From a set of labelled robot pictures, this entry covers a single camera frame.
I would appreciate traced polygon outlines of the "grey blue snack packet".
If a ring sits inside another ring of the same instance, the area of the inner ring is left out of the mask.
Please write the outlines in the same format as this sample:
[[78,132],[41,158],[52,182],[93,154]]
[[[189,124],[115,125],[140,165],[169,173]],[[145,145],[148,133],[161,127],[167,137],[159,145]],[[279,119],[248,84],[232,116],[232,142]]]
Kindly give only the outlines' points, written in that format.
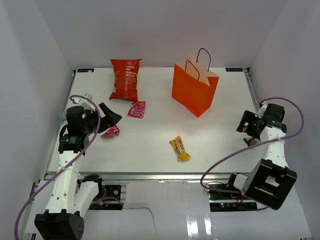
[[67,119],[66,114],[67,114],[66,111],[62,111],[59,113],[59,124],[60,125]]

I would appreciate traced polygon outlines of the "red chips bag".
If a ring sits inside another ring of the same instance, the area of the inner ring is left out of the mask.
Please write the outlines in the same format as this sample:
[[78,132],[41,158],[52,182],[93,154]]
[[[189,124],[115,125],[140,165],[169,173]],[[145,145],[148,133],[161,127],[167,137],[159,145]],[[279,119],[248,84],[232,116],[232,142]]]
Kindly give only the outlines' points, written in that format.
[[142,59],[110,59],[114,72],[113,91],[109,97],[130,102],[138,101],[138,72]]

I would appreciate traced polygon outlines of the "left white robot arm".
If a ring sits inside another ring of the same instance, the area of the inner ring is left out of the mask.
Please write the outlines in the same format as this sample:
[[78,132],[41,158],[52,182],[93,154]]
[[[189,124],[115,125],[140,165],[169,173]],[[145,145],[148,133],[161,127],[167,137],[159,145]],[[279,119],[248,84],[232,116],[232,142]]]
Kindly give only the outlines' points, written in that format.
[[84,234],[84,216],[93,201],[106,195],[99,174],[78,179],[80,166],[89,145],[89,136],[114,127],[122,116],[99,104],[104,117],[88,102],[66,110],[67,124],[58,140],[58,176],[44,212],[37,214],[34,225],[45,240],[80,240]]

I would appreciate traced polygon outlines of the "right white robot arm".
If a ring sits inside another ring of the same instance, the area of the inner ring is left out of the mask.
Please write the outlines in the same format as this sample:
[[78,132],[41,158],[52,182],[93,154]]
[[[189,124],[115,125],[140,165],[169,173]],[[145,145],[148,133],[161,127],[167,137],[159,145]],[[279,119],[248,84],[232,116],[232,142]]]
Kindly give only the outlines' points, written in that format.
[[297,173],[289,169],[285,159],[287,126],[283,123],[283,106],[263,102],[256,113],[246,110],[243,113],[237,132],[250,136],[247,145],[253,140],[258,143],[271,141],[264,146],[264,152],[249,175],[233,173],[225,187],[226,195],[236,200],[244,196],[273,210],[278,210],[297,180]]

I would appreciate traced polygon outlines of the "yellow candy packet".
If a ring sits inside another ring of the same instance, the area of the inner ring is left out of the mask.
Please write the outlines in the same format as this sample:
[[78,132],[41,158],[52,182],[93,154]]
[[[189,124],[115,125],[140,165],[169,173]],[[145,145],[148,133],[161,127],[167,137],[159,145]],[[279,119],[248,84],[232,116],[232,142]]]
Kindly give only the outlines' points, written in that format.
[[175,139],[170,141],[173,149],[177,153],[177,160],[180,162],[185,162],[191,159],[191,156],[186,152],[182,138],[178,135]]

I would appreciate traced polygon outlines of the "pink snack packet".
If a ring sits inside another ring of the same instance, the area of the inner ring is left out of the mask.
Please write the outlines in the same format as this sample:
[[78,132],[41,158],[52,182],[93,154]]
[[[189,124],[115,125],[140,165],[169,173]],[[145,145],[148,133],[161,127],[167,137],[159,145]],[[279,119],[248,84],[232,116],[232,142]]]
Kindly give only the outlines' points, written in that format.
[[100,137],[105,139],[105,138],[113,138],[116,137],[120,134],[120,129],[118,128],[117,125],[112,126],[109,128],[104,134],[102,134]]
[[142,119],[145,114],[145,101],[137,101],[132,104],[132,107],[128,111],[127,115],[133,118]]

